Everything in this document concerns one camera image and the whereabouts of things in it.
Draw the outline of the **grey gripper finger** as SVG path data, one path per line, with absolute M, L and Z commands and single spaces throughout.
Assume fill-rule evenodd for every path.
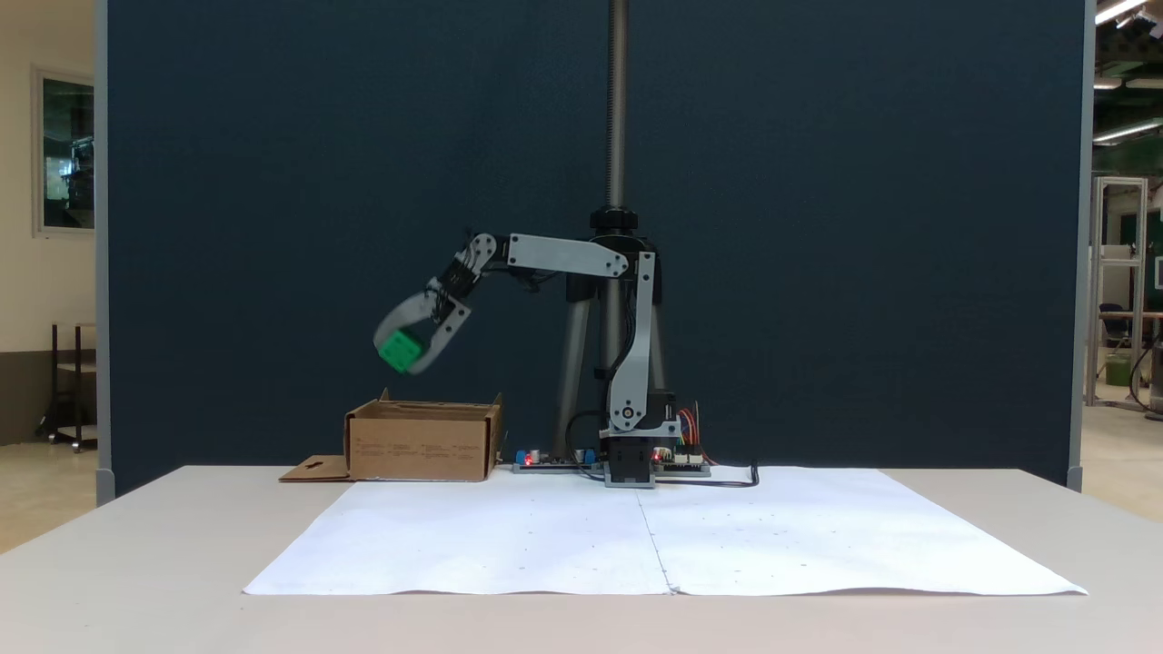
M 424 324 L 420 355 L 411 364 L 412 376 L 423 374 L 431 367 L 441 353 L 445 351 L 445 348 L 452 343 L 454 336 L 470 315 L 471 310 L 465 303 L 445 303 L 441 310 L 436 311 L 435 318 Z
M 435 287 L 424 287 L 404 299 L 374 327 L 374 350 L 381 351 L 395 332 L 402 332 L 418 346 L 419 351 L 428 351 L 431 348 L 431 337 L 438 327 L 437 306 L 438 291 Z

